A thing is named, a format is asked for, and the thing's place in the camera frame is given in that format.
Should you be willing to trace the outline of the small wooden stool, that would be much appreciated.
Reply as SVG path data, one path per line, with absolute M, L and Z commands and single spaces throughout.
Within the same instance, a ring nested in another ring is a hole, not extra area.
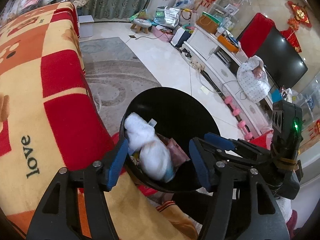
M 143 32 L 145 34 L 148 34 L 149 29 L 152 27 L 152 24 L 148 20 L 136 18 L 133 20 L 131 28 L 136 33 Z

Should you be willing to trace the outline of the pink paper wrapper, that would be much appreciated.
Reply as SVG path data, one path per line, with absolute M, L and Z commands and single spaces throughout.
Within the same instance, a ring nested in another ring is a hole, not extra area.
M 168 140 L 167 149 L 170 152 L 171 160 L 174 167 L 179 167 L 186 161 L 190 160 L 184 150 L 182 150 L 182 148 L 173 138 Z

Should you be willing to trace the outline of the black television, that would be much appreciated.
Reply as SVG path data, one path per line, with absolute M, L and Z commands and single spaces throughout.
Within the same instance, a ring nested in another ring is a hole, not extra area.
M 255 54 L 263 60 L 267 74 L 278 88 L 292 88 L 308 70 L 295 48 L 275 27 Z

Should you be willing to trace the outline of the brown paper gift bag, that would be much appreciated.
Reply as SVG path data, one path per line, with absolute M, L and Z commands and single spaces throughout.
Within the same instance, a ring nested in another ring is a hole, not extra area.
M 210 34 L 216 34 L 220 21 L 208 14 L 202 14 L 196 24 Z

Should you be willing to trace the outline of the silver foil bag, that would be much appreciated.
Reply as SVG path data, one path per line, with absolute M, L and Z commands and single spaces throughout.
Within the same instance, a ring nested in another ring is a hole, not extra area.
M 180 9 L 169 7 L 157 7 L 154 22 L 167 28 L 174 29 L 180 20 Z

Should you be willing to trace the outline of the black round trash bin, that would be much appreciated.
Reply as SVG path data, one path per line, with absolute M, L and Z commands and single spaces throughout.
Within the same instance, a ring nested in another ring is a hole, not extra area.
M 189 141 L 194 137 L 204 138 L 207 133 L 220 134 L 209 111 L 191 95 L 170 87 L 154 87 L 139 93 L 129 103 L 123 117 L 137 113 L 145 121 L 155 120 L 156 133 L 174 139 L 189 153 Z M 183 163 L 169 182 L 154 180 L 139 170 L 130 157 L 124 167 L 134 183 L 157 191 L 176 193 L 195 191 L 201 188 L 191 160 Z

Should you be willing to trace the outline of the patterned red orange blanket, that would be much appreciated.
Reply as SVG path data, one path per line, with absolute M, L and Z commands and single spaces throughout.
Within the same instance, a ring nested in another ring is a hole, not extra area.
M 25 239 L 57 170 L 114 148 L 85 79 L 75 7 L 62 2 L 1 27 L 1 239 Z

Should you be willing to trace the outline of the grey patterned rug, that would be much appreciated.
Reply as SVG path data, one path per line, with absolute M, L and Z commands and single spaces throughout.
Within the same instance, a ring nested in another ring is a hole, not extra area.
M 82 41 L 80 50 L 96 109 L 114 135 L 132 99 L 161 84 L 118 37 Z

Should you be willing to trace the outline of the pink dumbbell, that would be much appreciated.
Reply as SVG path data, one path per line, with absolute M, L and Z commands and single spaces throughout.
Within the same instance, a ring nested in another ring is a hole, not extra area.
M 224 103 L 226 104 L 226 106 L 229 108 L 229 110 L 231 111 L 232 115 L 236 118 L 238 124 L 238 129 L 242 130 L 242 132 L 244 133 L 244 138 L 246 141 L 250 141 L 253 139 L 253 134 L 251 133 L 251 131 L 249 130 L 249 127 L 247 126 L 245 120 L 243 120 L 240 117 L 240 112 L 241 109 L 239 109 L 238 107 L 235 106 L 235 104 L 233 103 L 233 99 L 231 96 L 227 96 L 224 98 Z

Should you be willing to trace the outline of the white tissue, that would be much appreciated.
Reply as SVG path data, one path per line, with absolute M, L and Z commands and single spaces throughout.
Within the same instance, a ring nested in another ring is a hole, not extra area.
M 124 121 L 129 149 L 139 152 L 139 165 L 154 180 L 169 182 L 174 178 L 170 151 L 157 137 L 155 129 L 136 113 Z

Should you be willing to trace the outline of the white dotted baby bundle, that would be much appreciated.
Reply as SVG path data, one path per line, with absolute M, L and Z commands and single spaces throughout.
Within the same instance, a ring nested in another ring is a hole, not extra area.
M 246 96 L 254 103 L 267 97 L 271 89 L 264 62 L 256 55 L 239 66 L 236 78 Z

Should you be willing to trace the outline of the white tv cabinet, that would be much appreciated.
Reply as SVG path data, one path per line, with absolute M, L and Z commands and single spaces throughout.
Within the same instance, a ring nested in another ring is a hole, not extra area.
M 249 100 L 237 78 L 236 70 L 242 62 L 217 37 L 195 26 L 191 37 L 182 45 L 183 57 L 206 80 L 208 89 L 223 100 L 231 96 L 240 117 L 256 138 L 271 129 L 272 101 L 270 96 L 259 103 Z

